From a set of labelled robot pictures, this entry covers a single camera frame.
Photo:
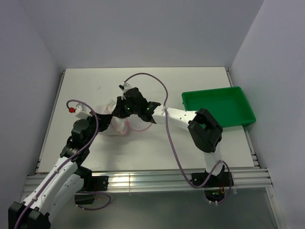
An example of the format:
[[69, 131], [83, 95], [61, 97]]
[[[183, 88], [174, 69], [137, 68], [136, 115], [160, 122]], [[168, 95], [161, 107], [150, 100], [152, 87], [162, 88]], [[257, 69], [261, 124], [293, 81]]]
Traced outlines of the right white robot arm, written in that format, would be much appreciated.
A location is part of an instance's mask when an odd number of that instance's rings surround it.
[[207, 183], [217, 186], [222, 181], [224, 162], [219, 144], [223, 128], [207, 109], [185, 111], [170, 108], [158, 102], [148, 102], [136, 87], [119, 87], [123, 94], [117, 98], [113, 116], [123, 119], [137, 115], [144, 122], [165, 124], [167, 132], [169, 125], [188, 131], [195, 146], [203, 152]]

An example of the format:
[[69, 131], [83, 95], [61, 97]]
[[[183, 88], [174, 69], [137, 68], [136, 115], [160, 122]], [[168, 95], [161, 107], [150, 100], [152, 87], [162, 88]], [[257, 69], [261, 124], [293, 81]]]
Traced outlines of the mesh laundry bag pink trim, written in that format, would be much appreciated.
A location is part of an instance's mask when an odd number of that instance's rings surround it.
[[145, 123], [140, 120], [139, 124], [136, 124], [134, 120], [130, 118], [117, 118], [112, 117], [108, 128], [99, 132], [102, 136], [126, 136], [130, 132], [144, 132], [152, 126], [152, 123]]

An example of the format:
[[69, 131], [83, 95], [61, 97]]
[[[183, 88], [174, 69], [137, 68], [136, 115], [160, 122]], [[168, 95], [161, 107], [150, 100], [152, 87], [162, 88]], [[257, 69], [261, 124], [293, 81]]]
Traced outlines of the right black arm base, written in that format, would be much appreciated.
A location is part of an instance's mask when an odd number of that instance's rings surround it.
[[[195, 186], [200, 186], [205, 182], [208, 175], [209, 174], [207, 172], [192, 173], [191, 182]], [[211, 175], [202, 188], [208, 203], [218, 205], [229, 196], [233, 190], [233, 187], [234, 181], [232, 173], [222, 171], [217, 176]]]

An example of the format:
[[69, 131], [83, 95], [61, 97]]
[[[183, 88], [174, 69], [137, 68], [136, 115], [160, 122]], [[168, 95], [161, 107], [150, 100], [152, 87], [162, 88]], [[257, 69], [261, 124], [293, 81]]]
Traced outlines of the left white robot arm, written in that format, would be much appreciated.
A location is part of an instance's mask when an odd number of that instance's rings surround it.
[[73, 124], [66, 146], [50, 173], [21, 203], [13, 202], [9, 207], [10, 229], [49, 229], [51, 218], [72, 196], [106, 191], [108, 178], [96, 185], [92, 171], [82, 167], [82, 163], [96, 135], [105, 131], [111, 120], [112, 114], [90, 113]]

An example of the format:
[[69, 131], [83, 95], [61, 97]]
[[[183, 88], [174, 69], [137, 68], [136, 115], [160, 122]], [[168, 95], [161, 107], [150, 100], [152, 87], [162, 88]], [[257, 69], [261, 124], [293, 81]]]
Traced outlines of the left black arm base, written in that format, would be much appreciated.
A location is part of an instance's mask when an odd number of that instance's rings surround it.
[[111, 203], [111, 196], [105, 192], [108, 189], [108, 176], [92, 176], [85, 180], [84, 186], [75, 194], [76, 205], [91, 205], [96, 200], [103, 201], [106, 206]]

